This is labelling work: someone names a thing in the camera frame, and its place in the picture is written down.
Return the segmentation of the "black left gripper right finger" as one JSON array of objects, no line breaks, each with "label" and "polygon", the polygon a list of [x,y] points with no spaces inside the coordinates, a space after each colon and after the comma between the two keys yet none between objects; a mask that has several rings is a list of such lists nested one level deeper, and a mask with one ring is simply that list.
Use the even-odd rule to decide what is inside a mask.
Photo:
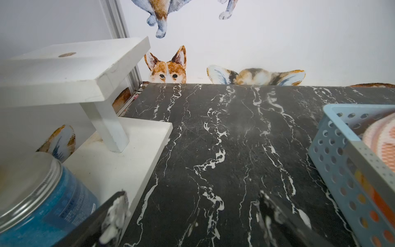
[{"label": "black left gripper right finger", "polygon": [[302,219],[264,190],[258,193],[258,223],[268,247],[331,247],[332,243],[311,230]]}]

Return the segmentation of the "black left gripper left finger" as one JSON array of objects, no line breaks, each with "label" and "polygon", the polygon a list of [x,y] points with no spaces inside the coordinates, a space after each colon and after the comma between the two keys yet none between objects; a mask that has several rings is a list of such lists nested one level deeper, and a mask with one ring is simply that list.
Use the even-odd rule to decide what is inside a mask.
[{"label": "black left gripper left finger", "polygon": [[127,193],[118,191],[55,246],[117,247],[128,216]]}]

